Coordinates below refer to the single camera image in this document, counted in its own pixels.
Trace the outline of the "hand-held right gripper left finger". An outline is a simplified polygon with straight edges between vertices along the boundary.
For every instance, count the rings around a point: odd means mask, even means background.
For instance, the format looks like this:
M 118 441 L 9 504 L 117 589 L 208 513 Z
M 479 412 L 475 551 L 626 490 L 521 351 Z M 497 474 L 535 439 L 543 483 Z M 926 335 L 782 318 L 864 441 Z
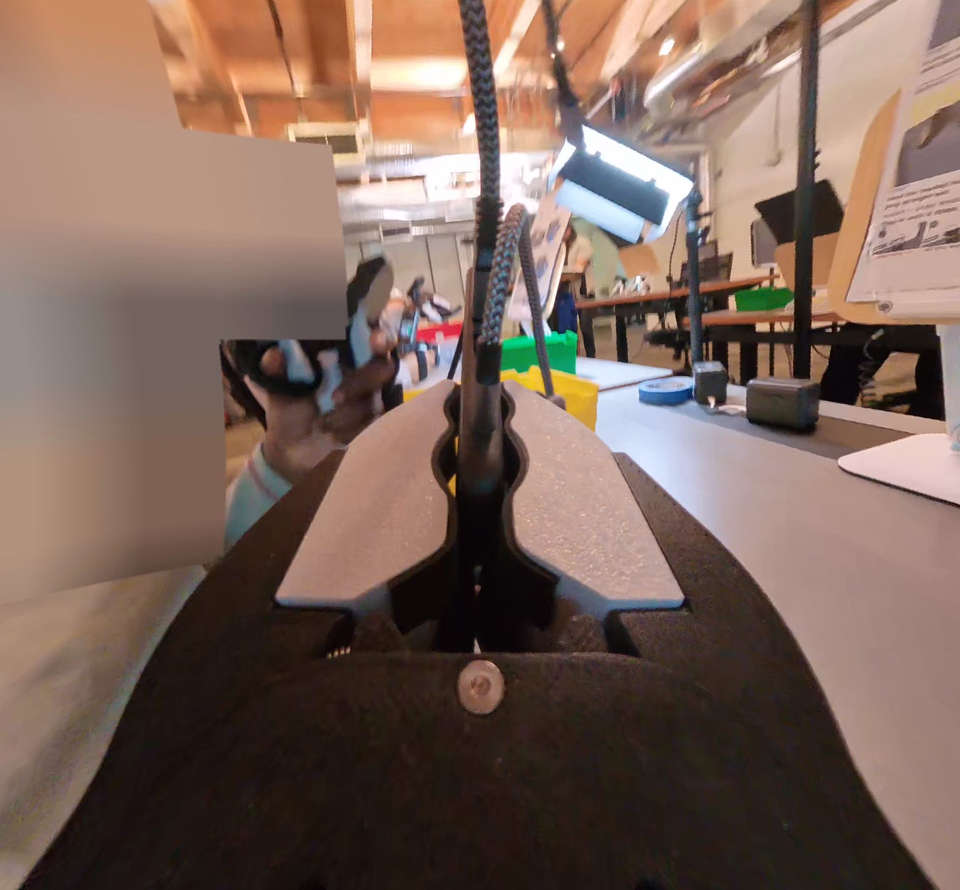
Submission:
M 457 578 L 459 387 L 443 380 L 354 440 L 275 594 L 284 608 L 388 614 L 401 632 L 439 620 Z

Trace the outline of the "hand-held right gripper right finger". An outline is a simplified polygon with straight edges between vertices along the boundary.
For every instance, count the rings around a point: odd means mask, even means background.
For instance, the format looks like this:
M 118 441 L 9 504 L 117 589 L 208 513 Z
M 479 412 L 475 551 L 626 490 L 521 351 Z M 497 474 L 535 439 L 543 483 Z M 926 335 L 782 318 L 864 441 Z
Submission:
M 614 452 L 542 394 L 514 381 L 502 393 L 508 480 L 481 582 L 485 637 L 680 609 L 683 590 Z

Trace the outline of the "person's left forearm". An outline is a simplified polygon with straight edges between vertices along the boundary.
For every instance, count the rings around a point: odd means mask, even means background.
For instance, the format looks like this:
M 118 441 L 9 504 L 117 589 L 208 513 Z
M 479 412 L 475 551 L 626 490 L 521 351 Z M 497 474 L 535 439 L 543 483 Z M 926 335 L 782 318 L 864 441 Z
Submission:
M 226 489 L 224 550 L 233 548 L 292 486 L 270 466 L 263 442 L 258 443 Z

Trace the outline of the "yellow plastic bin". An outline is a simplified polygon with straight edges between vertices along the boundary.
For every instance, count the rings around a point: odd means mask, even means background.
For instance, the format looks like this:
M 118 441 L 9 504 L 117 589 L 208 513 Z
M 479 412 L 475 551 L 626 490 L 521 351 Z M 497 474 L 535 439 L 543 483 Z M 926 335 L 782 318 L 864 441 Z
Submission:
M 598 408 L 598 385 L 588 379 L 553 369 L 550 375 L 554 385 L 554 395 L 562 399 L 566 411 L 584 426 L 594 431 Z M 415 395 L 434 386 L 441 379 L 446 379 L 447 376 L 447 367 L 434 368 L 424 381 L 414 383 L 411 388 L 404 389 L 403 400 L 413 399 Z M 544 376 L 537 365 L 523 371 L 502 369 L 500 380 L 503 385 L 507 382 L 516 382 L 525 389 L 538 392 L 541 395 L 546 392 Z

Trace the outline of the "green plastic bin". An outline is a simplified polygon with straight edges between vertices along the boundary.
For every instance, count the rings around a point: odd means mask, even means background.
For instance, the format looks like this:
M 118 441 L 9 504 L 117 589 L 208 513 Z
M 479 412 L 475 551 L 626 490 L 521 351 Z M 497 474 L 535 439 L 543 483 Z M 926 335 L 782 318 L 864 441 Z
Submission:
M 579 337 L 575 331 L 551 333 L 544 337 L 548 363 L 552 370 L 570 375 L 577 372 Z M 501 345 L 501 371 L 522 373 L 539 366 L 536 341 L 531 336 L 515 336 Z

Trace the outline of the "small black charger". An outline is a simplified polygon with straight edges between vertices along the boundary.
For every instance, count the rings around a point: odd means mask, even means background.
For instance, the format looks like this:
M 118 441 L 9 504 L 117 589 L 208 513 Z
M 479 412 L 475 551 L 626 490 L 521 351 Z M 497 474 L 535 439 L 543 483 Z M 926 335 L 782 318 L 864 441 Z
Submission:
M 691 365 L 693 399 L 700 406 L 717 408 L 728 398 L 729 373 L 720 361 L 701 360 Z

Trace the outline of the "printed poster board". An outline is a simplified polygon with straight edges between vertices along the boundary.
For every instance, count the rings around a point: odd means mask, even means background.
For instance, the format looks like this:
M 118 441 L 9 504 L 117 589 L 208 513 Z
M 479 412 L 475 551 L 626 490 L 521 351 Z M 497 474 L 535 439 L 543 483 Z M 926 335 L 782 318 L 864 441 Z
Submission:
M 567 231 L 571 211 L 558 203 L 555 193 L 545 196 L 530 219 L 530 244 L 541 315 L 550 317 L 567 259 Z M 520 262 L 513 267 L 507 318 L 517 324 L 531 323 L 532 314 Z

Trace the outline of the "dark grey power box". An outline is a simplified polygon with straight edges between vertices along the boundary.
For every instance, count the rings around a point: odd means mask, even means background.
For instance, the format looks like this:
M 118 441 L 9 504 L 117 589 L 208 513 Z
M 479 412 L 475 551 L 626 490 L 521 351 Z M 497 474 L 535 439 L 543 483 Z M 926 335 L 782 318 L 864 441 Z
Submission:
M 746 386 L 746 417 L 755 425 L 810 432 L 819 422 L 820 397 L 820 384 L 810 379 L 755 378 Z

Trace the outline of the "wooden work table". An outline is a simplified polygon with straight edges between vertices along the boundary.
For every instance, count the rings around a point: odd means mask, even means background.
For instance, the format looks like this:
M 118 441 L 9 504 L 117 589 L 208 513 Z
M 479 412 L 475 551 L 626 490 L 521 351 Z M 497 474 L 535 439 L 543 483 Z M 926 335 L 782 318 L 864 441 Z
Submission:
M 749 276 L 737 280 L 709 281 L 700 285 L 700 298 L 707 313 L 729 309 L 735 302 L 736 293 L 752 291 L 770 283 L 775 284 L 774 276 Z M 690 290 L 687 287 L 668 289 L 658 292 L 627 293 L 603 298 L 581 298 L 576 303 L 579 321 L 579 338 L 582 355 L 595 358 L 594 320 L 610 317 L 614 323 L 615 358 L 618 362 L 630 362 L 629 341 L 627 336 L 631 320 L 654 315 L 665 317 L 668 313 L 679 316 L 684 321 Z

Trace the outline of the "studio light panel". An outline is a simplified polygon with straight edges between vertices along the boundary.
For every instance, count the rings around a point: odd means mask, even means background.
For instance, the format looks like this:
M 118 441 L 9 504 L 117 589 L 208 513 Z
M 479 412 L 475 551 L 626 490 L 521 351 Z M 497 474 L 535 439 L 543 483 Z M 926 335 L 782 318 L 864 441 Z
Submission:
M 664 235 L 695 189 L 690 171 L 590 127 L 563 140 L 548 183 L 559 208 L 625 246 Z

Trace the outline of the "white display stand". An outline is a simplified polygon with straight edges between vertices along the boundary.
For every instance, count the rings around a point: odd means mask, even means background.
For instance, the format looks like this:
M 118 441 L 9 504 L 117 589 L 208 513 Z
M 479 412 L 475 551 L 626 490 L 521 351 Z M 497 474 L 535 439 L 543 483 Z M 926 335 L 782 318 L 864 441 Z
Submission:
M 937 327 L 944 372 L 944 432 L 914 435 L 842 456 L 840 469 L 883 486 L 959 506 L 959 326 Z

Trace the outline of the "wooden display board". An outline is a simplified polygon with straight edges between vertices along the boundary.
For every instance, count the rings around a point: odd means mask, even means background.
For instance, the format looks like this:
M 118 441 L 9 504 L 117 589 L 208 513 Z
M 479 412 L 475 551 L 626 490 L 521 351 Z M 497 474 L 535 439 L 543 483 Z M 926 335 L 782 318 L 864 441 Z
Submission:
M 876 202 L 884 174 L 894 156 L 892 139 L 898 129 L 903 93 L 897 91 L 873 117 L 864 135 L 850 183 L 844 221 L 834 249 L 827 283 L 828 305 L 846 322 L 878 326 L 958 326 L 958 291 L 940 292 L 930 301 L 892 304 L 884 309 L 878 300 L 853 300 L 852 285 L 865 255 Z

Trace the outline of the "black pole stand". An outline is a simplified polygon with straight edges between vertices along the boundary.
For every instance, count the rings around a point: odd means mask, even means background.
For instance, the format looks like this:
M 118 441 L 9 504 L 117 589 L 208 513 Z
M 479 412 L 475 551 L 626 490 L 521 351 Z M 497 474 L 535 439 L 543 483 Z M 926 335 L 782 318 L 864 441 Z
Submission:
M 821 0 L 800 2 L 793 375 L 810 380 Z

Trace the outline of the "printed instruction sheet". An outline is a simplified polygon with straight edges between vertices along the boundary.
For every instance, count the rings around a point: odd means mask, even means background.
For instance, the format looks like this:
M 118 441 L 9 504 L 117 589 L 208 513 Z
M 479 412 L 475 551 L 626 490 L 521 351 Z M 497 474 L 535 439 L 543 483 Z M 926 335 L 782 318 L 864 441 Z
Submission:
M 846 301 L 958 317 L 959 0 L 931 0 Z

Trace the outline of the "silver ventilation duct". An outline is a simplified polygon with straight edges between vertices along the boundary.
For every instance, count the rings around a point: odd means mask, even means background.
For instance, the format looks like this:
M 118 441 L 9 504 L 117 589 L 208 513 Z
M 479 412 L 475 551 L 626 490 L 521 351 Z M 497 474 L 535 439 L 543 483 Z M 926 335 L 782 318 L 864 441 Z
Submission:
M 822 2 L 819 49 L 900 0 L 846 0 Z M 651 80 L 644 96 L 650 132 L 692 126 L 755 91 L 762 80 L 773 79 L 798 66 L 803 39 L 800 24 L 787 20 L 778 38 L 764 35 L 741 53 L 721 58 L 715 52 L 691 52 L 671 70 Z

